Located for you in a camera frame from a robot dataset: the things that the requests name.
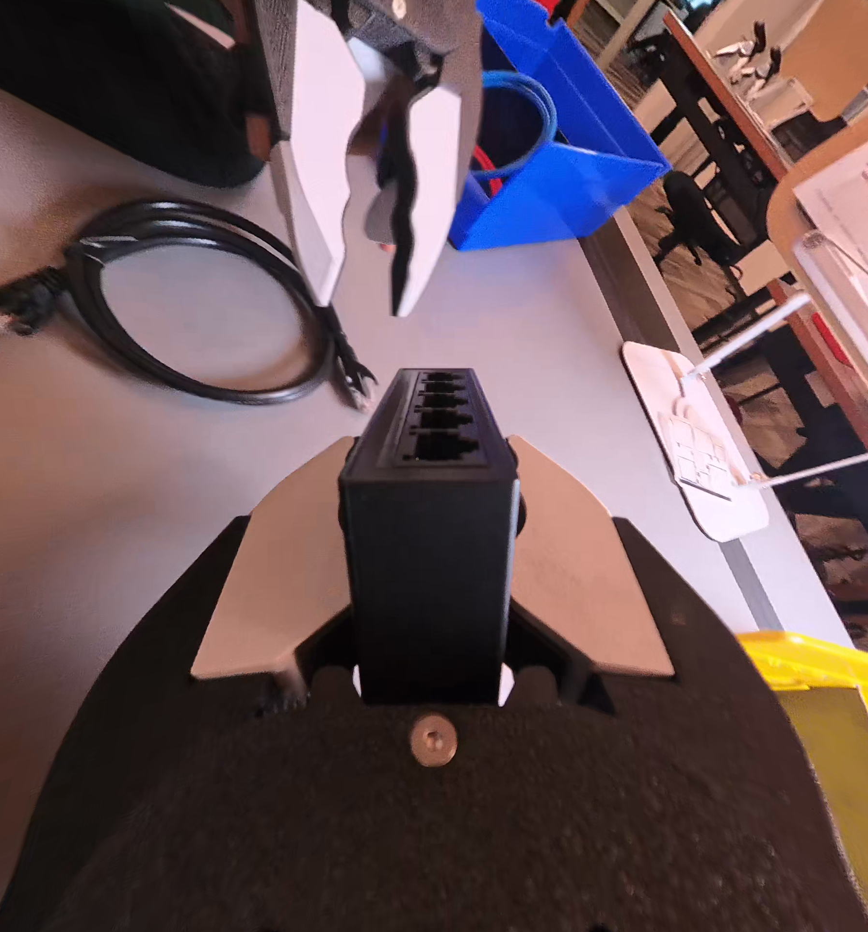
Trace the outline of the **clear acrylic sheet stand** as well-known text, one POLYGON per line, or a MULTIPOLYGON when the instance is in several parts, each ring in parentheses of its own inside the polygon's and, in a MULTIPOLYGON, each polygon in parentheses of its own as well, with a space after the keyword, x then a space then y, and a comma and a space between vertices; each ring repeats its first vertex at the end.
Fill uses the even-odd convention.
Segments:
MULTIPOLYGON (((856 252, 845 249, 820 230, 798 241, 796 253, 831 316, 853 344, 855 355, 868 366, 868 265, 856 252)), ((708 372, 812 301, 812 296, 804 291, 790 296, 777 309, 755 320, 706 356, 698 366, 682 374, 678 379, 680 393, 673 404, 673 415, 687 414, 691 390, 708 372)))

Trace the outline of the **black office chair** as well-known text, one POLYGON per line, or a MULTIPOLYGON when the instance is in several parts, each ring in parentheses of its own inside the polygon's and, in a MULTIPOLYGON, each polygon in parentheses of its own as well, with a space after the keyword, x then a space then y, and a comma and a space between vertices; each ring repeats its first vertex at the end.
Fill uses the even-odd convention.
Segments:
POLYGON ((698 266, 702 265, 701 254, 705 254, 711 262, 722 268, 736 268, 745 252, 719 225, 710 203, 694 178, 681 171, 671 170, 662 182, 668 205, 657 210, 670 220, 672 230, 658 242, 653 258, 655 266, 661 268, 673 250, 683 247, 698 266))

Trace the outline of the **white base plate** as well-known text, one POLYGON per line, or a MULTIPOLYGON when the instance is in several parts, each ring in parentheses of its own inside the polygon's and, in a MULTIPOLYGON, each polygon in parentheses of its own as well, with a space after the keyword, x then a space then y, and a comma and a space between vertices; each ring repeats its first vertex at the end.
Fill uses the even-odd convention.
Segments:
POLYGON ((699 529, 725 543, 763 530, 769 515, 763 494, 716 398, 685 356, 627 341, 621 358, 657 437, 671 479, 699 529))

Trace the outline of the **brown wooden desk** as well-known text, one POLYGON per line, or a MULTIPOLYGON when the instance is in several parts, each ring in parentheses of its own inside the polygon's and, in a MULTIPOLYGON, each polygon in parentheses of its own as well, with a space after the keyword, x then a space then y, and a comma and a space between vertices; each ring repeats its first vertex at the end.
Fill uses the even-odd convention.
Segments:
MULTIPOLYGON (((732 154, 731 144, 707 120, 699 105, 700 99, 718 104, 717 113, 735 125, 737 132, 778 185, 798 162, 789 160, 764 123, 754 114, 750 105, 738 96, 736 87, 728 83, 712 56, 699 46, 696 37, 676 14, 667 13, 664 24, 670 39, 661 81, 673 101, 674 110, 690 125, 719 170, 726 173, 729 190, 740 199, 755 195, 755 186, 750 176, 740 168, 737 157, 732 154)), ((766 237, 771 243, 767 215, 777 185, 767 203, 766 237)), ((862 445, 862 452, 868 452, 868 370, 851 369, 836 362, 811 320, 812 313, 816 311, 823 315, 853 364, 847 352, 847 335, 835 322, 829 308, 819 309, 813 300, 789 317, 789 329, 818 372, 820 383, 842 410, 851 432, 862 445)))

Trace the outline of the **black ethernet switch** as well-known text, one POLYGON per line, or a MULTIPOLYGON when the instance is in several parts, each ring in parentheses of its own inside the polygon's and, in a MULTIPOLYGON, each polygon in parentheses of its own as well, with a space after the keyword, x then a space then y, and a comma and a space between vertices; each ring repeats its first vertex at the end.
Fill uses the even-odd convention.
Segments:
POLYGON ((398 370, 338 489, 363 700, 497 705, 521 483, 475 371, 398 370))

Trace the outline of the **instruction sheet on board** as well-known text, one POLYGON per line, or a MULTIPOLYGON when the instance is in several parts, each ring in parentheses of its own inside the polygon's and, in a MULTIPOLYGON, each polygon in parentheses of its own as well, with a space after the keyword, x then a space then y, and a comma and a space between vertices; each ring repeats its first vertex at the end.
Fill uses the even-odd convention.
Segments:
POLYGON ((800 286, 812 295, 819 309, 828 307, 813 287, 809 275, 803 270, 795 252, 797 242, 806 234, 818 229, 797 200, 795 188, 812 175, 836 162, 837 159, 866 143, 868 143, 868 116, 839 131, 826 143, 801 159, 778 183, 770 201, 767 215, 770 239, 780 256, 787 262, 800 286))

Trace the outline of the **yellow plastic bin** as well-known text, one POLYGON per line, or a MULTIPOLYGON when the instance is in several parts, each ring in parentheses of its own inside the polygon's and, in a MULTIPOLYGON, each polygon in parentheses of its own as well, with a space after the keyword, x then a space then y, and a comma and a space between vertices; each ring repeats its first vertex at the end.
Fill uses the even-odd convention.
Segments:
POLYGON ((738 639, 797 732, 868 909, 868 653, 785 632, 738 639))

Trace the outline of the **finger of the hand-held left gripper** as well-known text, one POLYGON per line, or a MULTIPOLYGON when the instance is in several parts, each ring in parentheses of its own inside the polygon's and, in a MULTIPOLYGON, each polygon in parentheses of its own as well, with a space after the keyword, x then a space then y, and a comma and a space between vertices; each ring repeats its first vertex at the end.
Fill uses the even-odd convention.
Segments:
POLYGON ((412 313, 447 243, 474 133, 455 87, 394 85, 377 152, 377 243, 391 253, 391 312, 412 313))
POLYGON ((271 164, 291 247, 311 299, 327 307, 344 266, 347 152, 367 82, 321 6, 257 1, 255 35, 276 139, 271 164))

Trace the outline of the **red plastic piece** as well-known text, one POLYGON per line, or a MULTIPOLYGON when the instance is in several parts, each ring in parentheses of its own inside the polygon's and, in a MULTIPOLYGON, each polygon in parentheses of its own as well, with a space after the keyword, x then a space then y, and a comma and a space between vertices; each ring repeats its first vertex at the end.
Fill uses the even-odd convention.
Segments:
POLYGON ((832 332, 828 323, 825 321, 823 315, 820 312, 813 312, 811 315, 811 320, 816 330, 819 333, 823 343, 827 347, 830 355, 838 362, 840 365, 847 368, 853 369, 850 358, 847 356, 844 348, 841 346, 839 340, 832 332))

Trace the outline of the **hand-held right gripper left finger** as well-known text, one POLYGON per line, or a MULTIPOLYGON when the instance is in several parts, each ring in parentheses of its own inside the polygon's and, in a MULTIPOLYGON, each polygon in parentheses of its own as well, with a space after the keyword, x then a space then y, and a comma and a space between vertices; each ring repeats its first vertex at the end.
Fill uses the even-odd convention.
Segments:
POLYGON ((350 604, 338 477, 354 441, 342 437, 289 473, 251 512, 195 655, 195 680, 306 681, 301 646, 350 604))

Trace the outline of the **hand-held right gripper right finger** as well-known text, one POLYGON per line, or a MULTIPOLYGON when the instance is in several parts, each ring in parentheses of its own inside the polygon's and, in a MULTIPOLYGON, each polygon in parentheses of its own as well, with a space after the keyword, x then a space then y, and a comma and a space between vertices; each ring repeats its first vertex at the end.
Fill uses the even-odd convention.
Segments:
POLYGON ((508 441, 526 512, 514 547, 514 605, 605 673, 673 677, 673 663, 608 509, 522 437, 508 441))

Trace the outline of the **blue plastic bin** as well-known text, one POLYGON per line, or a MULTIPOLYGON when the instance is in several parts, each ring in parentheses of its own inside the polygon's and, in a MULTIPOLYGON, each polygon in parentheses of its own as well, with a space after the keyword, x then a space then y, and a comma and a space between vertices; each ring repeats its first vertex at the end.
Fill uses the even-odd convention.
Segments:
POLYGON ((478 137, 450 230, 457 250, 595 232, 670 168, 590 53, 537 2, 477 2, 478 137))

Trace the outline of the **tan chair back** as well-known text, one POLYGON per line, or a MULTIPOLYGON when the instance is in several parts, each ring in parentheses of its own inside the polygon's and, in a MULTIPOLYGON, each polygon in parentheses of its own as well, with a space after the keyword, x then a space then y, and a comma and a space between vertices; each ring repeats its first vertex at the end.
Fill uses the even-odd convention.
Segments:
POLYGON ((868 85, 868 1, 821 1, 782 52, 780 76, 797 83, 819 122, 840 117, 868 85))

